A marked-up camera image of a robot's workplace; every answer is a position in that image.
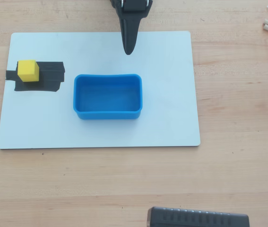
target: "white board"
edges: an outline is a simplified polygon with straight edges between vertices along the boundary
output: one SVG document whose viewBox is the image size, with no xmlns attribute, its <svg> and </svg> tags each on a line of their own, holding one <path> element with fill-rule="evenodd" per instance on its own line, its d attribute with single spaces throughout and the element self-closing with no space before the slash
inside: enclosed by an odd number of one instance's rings
<svg viewBox="0 0 268 227">
<path fill-rule="evenodd" d="M 62 61 L 57 92 L 14 91 L 6 80 L 0 149 L 198 146 L 189 32 L 140 32 L 132 55 L 120 33 L 14 33 L 7 70 L 18 60 Z M 143 109 L 136 120 L 85 121 L 73 110 L 79 74 L 138 74 Z"/>
</svg>

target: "wooden surface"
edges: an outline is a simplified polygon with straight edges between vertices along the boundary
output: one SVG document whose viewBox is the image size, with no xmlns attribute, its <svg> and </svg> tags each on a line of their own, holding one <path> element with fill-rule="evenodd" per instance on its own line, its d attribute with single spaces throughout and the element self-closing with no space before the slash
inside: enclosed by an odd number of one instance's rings
<svg viewBox="0 0 268 227">
<path fill-rule="evenodd" d="M 191 32 L 201 145 L 0 150 L 0 227 L 145 227 L 152 206 L 267 227 L 267 5 L 154 0 L 141 31 Z M 0 111 L 13 32 L 119 30 L 108 0 L 0 0 Z"/>
</svg>

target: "yellow block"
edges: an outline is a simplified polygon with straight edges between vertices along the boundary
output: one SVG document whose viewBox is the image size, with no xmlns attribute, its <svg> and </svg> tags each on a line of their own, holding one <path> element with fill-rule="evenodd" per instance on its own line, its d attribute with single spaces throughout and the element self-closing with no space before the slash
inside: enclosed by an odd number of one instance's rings
<svg viewBox="0 0 268 227">
<path fill-rule="evenodd" d="M 35 60 L 18 61 L 17 74 L 23 82 L 39 81 L 39 67 Z"/>
</svg>

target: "black device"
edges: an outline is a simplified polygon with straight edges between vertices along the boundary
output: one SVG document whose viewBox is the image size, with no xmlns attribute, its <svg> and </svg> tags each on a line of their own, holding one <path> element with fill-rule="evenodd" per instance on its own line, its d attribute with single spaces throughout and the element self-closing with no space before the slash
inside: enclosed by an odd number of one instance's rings
<svg viewBox="0 0 268 227">
<path fill-rule="evenodd" d="M 245 214 L 153 207 L 147 227 L 250 227 Z"/>
<path fill-rule="evenodd" d="M 111 0 L 119 16 L 124 51 L 130 55 L 136 45 L 142 18 L 148 16 L 153 0 Z"/>
</svg>

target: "black tape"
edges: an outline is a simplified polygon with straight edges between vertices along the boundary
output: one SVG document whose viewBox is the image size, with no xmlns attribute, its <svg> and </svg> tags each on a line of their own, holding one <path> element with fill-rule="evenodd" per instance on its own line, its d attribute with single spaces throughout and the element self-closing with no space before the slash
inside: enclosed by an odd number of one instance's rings
<svg viewBox="0 0 268 227">
<path fill-rule="evenodd" d="M 58 91 L 64 82 L 65 69 L 63 62 L 37 62 L 39 66 L 38 82 L 23 82 L 16 71 L 6 71 L 6 80 L 15 81 L 15 91 Z"/>
</svg>

